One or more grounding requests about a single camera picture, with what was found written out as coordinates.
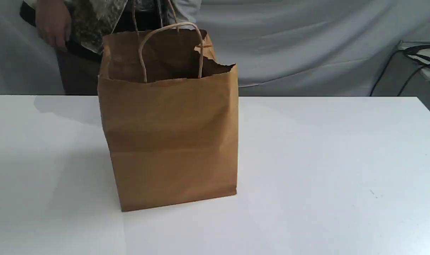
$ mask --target white table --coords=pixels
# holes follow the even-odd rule
[[[415,98],[241,98],[239,194],[121,213],[96,97],[0,96],[0,255],[430,255]]]

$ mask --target gray cloth backdrop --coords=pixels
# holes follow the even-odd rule
[[[200,0],[176,0],[194,19]],[[61,94],[53,50],[0,0],[0,94]],[[203,0],[222,63],[243,95],[367,95],[399,40],[430,40],[430,0]]]

